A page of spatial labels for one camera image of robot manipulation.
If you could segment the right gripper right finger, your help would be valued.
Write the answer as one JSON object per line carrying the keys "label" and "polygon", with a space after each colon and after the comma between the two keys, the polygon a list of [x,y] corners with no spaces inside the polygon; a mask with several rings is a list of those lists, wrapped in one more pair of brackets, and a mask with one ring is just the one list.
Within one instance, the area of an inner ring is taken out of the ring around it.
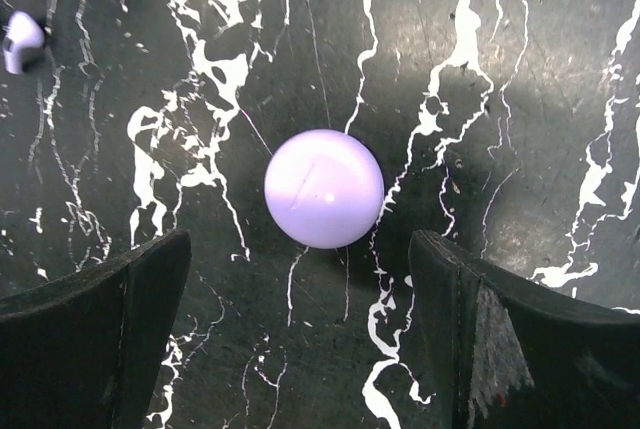
{"label": "right gripper right finger", "polygon": [[444,428],[635,428],[639,319],[526,280],[432,231],[409,246]]}

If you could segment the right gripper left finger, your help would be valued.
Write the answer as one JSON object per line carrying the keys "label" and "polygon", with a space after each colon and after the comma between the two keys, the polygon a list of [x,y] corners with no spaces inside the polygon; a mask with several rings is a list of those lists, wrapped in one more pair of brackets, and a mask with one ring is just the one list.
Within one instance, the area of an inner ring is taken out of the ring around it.
{"label": "right gripper left finger", "polygon": [[172,230],[2,298],[2,427],[142,427],[191,258]]}

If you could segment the purple earbud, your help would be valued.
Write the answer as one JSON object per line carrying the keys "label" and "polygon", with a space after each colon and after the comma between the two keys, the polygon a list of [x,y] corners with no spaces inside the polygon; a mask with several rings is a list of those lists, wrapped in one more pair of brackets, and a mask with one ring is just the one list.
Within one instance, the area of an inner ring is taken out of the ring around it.
{"label": "purple earbud", "polygon": [[9,74],[23,73],[24,52],[42,49],[45,31],[37,21],[23,11],[14,12],[9,18],[7,31],[2,41],[4,66]]}

